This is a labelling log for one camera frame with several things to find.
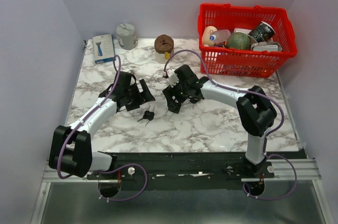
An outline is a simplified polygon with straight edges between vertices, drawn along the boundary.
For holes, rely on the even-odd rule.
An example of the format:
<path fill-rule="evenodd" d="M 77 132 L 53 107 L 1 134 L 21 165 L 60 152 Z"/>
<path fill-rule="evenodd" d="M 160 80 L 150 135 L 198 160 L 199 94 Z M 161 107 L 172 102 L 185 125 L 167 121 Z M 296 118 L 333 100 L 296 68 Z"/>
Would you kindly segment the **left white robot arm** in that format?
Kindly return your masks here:
<path fill-rule="evenodd" d="M 155 97 L 145 80 L 121 72 L 85 114 L 72 124 L 60 125 L 54 130 L 49 167 L 59 174 L 65 173 L 63 179 L 71 175 L 81 178 L 92 171 L 99 171 L 105 179 L 112 179 L 117 173 L 112 155 L 93 152 L 91 138 L 122 108 L 131 111 L 151 101 L 155 101 Z"/>

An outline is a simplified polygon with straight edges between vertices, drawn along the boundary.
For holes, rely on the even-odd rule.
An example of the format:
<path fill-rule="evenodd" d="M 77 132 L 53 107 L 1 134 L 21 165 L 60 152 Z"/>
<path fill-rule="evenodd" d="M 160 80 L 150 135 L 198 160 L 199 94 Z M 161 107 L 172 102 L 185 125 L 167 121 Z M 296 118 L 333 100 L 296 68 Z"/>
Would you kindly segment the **black key bunch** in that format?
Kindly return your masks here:
<path fill-rule="evenodd" d="M 148 123 L 150 121 L 152 121 L 154 119 L 155 116 L 155 107 L 151 108 L 150 110 L 146 110 L 142 116 L 141 119 L 138 120 L 138 122 L 142 121 L 142 120 L 147 120 L 146 125 L 148 125 Z"/>

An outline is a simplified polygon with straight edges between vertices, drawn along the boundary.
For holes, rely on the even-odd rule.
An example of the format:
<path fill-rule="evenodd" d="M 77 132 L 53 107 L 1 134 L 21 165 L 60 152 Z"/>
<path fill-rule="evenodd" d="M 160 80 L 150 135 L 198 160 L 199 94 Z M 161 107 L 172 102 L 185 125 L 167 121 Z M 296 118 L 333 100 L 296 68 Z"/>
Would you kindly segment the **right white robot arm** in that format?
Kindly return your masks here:
<path fill-rule="evenodd" d="M 266 162 L 266 136 L 277 117 L 275 108 L 262 88 L 235 89 L 206 76 L 198 78 L 186 64 L 172 73 L 164 71 L 163 77 L 169 80 L 169 86 L 163 90 L 163 94 L 168 110 L 172 113 L 178 114 L 186 100 L 194 104 L 202 99 L 213 100 L 235 108 L 248 135 L 242 170 L 251 178 L 261 173 Z"/>

